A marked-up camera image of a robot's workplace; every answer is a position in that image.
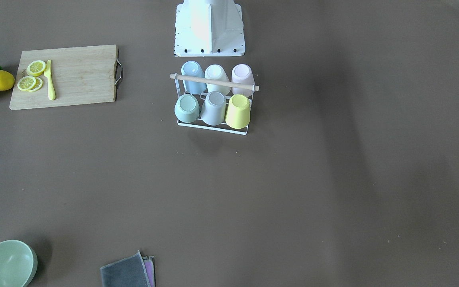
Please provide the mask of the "green plastic cup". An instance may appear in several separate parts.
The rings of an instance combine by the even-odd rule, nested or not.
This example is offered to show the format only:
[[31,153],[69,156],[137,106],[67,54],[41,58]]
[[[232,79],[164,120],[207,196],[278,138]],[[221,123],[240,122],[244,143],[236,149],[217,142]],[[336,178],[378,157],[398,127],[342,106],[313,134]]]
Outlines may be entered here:
[[180,122],[195,122],[200,113],[200,105],[197,98],[191,94],[180,96],[175,104],[175,115]]

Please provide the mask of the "pink plastic cup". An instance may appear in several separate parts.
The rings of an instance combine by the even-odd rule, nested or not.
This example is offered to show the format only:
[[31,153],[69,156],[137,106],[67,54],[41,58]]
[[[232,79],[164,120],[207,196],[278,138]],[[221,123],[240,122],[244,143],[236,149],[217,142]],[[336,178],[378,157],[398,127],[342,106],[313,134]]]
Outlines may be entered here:
[[[255,83],[253,72],[247,64],[238,64],[232,69],[231,81],[233,83],[241,83],[247,85],[253,85]],[[250,97],[253,94],[252,90],[242,88],[231,88],[233,94],[242,94]]]

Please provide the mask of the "yellow plastic cup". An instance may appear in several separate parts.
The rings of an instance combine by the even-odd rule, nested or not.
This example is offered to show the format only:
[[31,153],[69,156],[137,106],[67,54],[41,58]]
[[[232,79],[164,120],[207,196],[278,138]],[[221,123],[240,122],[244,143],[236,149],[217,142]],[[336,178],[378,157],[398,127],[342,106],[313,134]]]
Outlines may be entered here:
[[233,129],[242,129],[250,123],[250,100],[243,94],[235,94],[228,101],[225,122]]

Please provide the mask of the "grey plastic cup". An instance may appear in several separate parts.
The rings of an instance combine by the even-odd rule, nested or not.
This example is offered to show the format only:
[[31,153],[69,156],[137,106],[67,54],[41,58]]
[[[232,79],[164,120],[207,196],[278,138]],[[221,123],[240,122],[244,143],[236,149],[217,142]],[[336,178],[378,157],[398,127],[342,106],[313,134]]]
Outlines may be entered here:
[[210,126],[220,125],[226,114],[226,98],[219,92],[210,92],[202,105],[200,118]]

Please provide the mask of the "cream plastic cup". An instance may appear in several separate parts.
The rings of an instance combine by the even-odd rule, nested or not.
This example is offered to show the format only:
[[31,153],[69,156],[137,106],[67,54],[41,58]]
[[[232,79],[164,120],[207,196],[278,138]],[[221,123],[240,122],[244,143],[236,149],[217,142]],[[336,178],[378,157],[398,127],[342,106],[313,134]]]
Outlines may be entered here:
[[[204,76],[206,79],[212,79],[217,81],[229,82],[228,76],[224,71],[224,68],[218,64],[212,64],[206,68]],[[219,92],[224,96],[227,96],[231,91],[231,87],[216,85],[216,84],[206,84],[208,92]]]

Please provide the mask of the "light blue plastic cup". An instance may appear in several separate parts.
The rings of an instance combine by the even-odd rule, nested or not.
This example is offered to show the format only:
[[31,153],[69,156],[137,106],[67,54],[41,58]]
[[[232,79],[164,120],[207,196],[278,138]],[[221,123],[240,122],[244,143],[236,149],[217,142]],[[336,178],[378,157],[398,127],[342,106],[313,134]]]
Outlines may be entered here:
[[[205,78],[201,65],[195,61],[187,61],[181,67],[182,76]],[[187,93],[201,94],[206,91],[206,83],[183,80],[184,89]]]

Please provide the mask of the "pink folded cloth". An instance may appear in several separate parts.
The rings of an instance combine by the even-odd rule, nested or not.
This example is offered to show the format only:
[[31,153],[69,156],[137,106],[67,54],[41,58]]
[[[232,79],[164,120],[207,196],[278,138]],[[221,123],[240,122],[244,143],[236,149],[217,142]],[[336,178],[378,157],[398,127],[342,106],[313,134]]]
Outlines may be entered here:
[[148,279],[148,285],[155,287],[155,263],[154,256],[143,256],[143,263],[146,270],[146,277]]

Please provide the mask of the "grey folded cloth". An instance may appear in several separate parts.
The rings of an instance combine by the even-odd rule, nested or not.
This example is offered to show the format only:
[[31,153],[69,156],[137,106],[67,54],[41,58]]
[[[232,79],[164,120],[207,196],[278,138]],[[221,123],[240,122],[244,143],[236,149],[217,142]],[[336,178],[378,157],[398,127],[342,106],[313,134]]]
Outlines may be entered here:
[[140,251],[101,267],[100,273],[104,287],[149,287]]

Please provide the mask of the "bamboo cutting board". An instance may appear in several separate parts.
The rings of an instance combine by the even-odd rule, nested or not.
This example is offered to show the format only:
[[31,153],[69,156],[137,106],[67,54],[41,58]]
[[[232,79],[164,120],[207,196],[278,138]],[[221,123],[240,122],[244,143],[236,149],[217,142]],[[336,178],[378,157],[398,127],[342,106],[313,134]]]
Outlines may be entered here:
[[35,92],[14,87],[11,110],[110,103],[116,100],[123,69],[115,44],[23,51],[15,80],[27,75],[34,60],[51,61],[51,75],[56,98],[48,96],[48,80]]

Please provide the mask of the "yellow plastic knife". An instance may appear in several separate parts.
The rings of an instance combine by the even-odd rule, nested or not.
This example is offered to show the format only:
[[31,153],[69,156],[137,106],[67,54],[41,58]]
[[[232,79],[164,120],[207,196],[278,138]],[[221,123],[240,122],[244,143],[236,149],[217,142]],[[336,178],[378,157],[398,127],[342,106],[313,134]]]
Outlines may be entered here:
[[46,66],[44,70],[44,76],[47,79],[47,95],[49,97],[49,100],[55,100],[56,99],[56,91],[55,87],[53,85],[53,77],[52,77],[52,63],[51,60],[46,61]]

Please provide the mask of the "lemon slice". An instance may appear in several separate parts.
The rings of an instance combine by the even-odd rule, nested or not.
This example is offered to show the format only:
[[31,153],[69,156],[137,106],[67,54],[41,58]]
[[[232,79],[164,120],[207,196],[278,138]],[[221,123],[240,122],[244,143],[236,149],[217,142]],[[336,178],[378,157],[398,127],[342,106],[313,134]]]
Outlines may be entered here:
[[28,76],[39,77],[44,74],[45,70],[46,62],[42,60],[35,60],[27,66],[25,72]]
[[35,86],[37,85],[37,79],[36,77],[33,77],[33,76],[25,76],[25,77],[22,77],[18,83],[16,84],[17,88],[20,90],[20,91],[30,91],[30,90],[33,90],[35,88]]
[[27,90],[27,92],[36,92],[36,91],[40,90],[43,87],[42,78],[34,77],[34,79],[36,80],[35,85],[31,89]]

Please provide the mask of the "green bowl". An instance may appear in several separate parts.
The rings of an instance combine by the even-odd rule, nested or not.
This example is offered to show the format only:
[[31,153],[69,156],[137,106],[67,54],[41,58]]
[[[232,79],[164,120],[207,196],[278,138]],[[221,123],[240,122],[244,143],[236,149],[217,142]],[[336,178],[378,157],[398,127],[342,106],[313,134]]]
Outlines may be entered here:
[[27,287],[38,267],[36,252],[20,240],[0,243],[0,287]]

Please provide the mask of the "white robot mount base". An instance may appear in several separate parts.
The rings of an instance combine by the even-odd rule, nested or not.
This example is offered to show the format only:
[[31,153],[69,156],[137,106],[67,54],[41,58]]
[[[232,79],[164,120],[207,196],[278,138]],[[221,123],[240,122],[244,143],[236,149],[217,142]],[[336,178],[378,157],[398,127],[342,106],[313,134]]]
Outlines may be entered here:
[[175,11],[176,57],[245,54],[242,7],[233,0],[184,0]]

